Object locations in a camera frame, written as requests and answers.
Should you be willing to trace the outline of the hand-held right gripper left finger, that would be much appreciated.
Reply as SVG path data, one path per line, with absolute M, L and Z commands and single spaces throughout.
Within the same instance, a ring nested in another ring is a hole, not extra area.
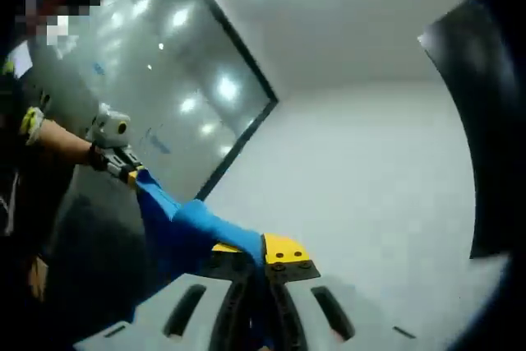
M 253 328 L 260 261 L 216 246 L 195 274 L 183 274 L 75 350 L 257 350 Z

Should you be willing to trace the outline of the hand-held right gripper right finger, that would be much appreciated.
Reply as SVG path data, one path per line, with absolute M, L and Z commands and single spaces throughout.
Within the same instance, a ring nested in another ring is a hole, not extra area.
M 262 235 L 272 350 L 423 350 L 416 335 L 341 279 L 322 275 L 299 242 Z

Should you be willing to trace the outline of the person's left hand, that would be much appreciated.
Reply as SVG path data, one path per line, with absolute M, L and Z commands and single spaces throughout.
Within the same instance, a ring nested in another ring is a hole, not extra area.
M 106 171 L 108 169 L 109 160 L 104 150 L 94 142 L 90 145 L 88 150 L 88 164 L 95 171 Z

